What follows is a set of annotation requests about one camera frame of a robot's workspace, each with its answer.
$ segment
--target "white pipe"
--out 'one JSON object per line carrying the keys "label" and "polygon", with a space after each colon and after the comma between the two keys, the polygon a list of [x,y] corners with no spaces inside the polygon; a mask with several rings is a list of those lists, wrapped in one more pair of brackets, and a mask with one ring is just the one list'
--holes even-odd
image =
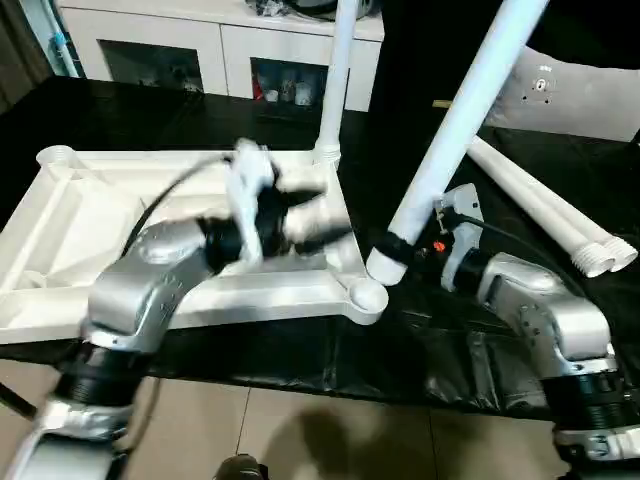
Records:
{"label": "white pipe", "polygon": [[469,147],[469,155],[474,160],[481,158],[485,163],[492,163],[496,169],[509,172],[515,177],[515,181],[519,181],[523,186],[531,189],[539,198],[547,203],[550,209],[562,215],[587,239],[598,242],[605,247],[615,259],[611,267],[612,272],[623,269],[638,256],[638,251],[635,248],[623,239],[611,235],[560,195],[531,176],[482,139],[478,137],[473,139]]}
{"label": "white pipe", "polygon": [[340,125],[349,76],[349,54],[356,29],[360,0],[339,0],[331,64],[322,103],[320,135],[314,150],[314,163],[340,160]]}
{"label": "white pipe", "polygon": [[[414,244],[434,201],[442,196],[478,132],[548,0],[504,0],[438,133],[420,164],[389,231]],[[398,283],[406,266],[373,249],[369,274],[385,285]]]}
{"label": "white pipe", "polygon": [[49,20],[49,24],[53,29],[53,40],[55,41],[56,47],[58,47],[58,51],[62,57],[62,62],[67,69],[67,73],[70,77],[78,78],[78,71],[76,70],[76,66],[73,64],[73,59],[71,58],[71,53],[67,46],[67,39],[65,38],[60,25],[58,25],[58,19],[56,18],[55,13],[53,13],[51,3],[49,3],[49,0],[42,0],[42,6],[44,8],[44,13],[47,15]]}
{"label": "white pipe", "polygon": [[498,157],[504,157],[491,145],[475,137],[469,156],[509,195],[547,234],[570,256],[573,264],[587,277],[595,277],[609,270],[614,258],[606,248],[579,232],[566,218],[528,188],[505,167]]}

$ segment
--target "black table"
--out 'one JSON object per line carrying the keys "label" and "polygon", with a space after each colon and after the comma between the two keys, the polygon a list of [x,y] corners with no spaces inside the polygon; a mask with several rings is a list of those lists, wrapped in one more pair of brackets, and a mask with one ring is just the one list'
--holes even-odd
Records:
{"label": "black table", "polygon": [[[363,255],[383,231],[443,113],[425,112],[413,128],[393,118],[346,112],[339,176]],[[311,149],[319,112],[163,89],[54,78],[0,117],[3,224],[49,145],[77,150],[228,149],[246,136],[274,150]],[[640,149],[636,145],[535,132],[483,129],[481,136],[586,212],[640,246]],[[616,347],[640,379],[640,262],[585,281],[568,256],[466,159],[451,187],[475,183],[487,221],[555,259],[607,316]],[[532,259],[489,233],[483,248]],[[433,278],[408,275],[389,289],[378,323],[344,317],[282,320],[171,331],[151,374],[390,403],[450,406],[513,417],[546,418],[527,352],[508,328]],[[0,358],[55,364],[68,341],[0,346]]]}

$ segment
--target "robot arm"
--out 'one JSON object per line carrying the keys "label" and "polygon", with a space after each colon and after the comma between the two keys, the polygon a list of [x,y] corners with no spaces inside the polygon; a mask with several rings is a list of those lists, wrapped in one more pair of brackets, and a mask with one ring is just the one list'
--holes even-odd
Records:
{"label": "robot arm", "polygon": [[555,447],[574,468],[569,478],[636,478],[640,415],[602,312],[551,271],[505,253],[476,281],[477,300],[528,346],[555,422]]}
{"label": "robot arm", "polygon": [[[256,187],[251,215],[152,225],[100,274],[89,293],[81,339],[60,365],[62,375],[5,478],[117,478],[126,455],[115,442],[126,434],[136,391],[184,296],[239,260],[248,245],[247,261],[256,263],[292,250],[314,253],[351,232],[336,226],[302,243],[289,241],[288,210],[322,192],[281,192],[273,186],[276,179],[274,168],[269,184]],[[241,193],[232,198],[238,209],[251,200]],[[259,255],[246,238],[253,233]]]}

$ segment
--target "tiled floor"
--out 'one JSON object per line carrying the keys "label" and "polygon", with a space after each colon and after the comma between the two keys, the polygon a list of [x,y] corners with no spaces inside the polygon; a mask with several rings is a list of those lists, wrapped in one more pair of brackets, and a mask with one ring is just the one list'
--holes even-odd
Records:
{"label": "tiled floor", "polygon": [[[0,381],[34,403],[55,376],[48,367],[0,361]],[[0,407],[0,471],[27,428]],[[128,478],[211,479],[224,458],[240,452],[266,464],[271,480],[546,480],[566,471],[550,429],[544,422],[165,380]]]}

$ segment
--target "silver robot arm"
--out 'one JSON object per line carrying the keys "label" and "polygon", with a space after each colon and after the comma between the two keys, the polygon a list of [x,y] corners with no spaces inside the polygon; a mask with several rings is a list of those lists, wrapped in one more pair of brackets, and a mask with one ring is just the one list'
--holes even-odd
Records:
{"label": "silver robot arm", "polygon": [[481,252],[483,222],[473,185],[446,194],[436,210],[442,231],[445,212],[463,219],[451,228],[455,243],[441,285],[475,296],[522,339],[555,423],[554,445],[573,467],[567,478],[638,478],[640,413],[600,309],[547,268]]}
{"label": "silver robot arm", "polygon": [[136,390],[184,296],[235,261],[232,221],[187,219],[144,230],[92,286],[82,339],[7,479],[108,478]]}

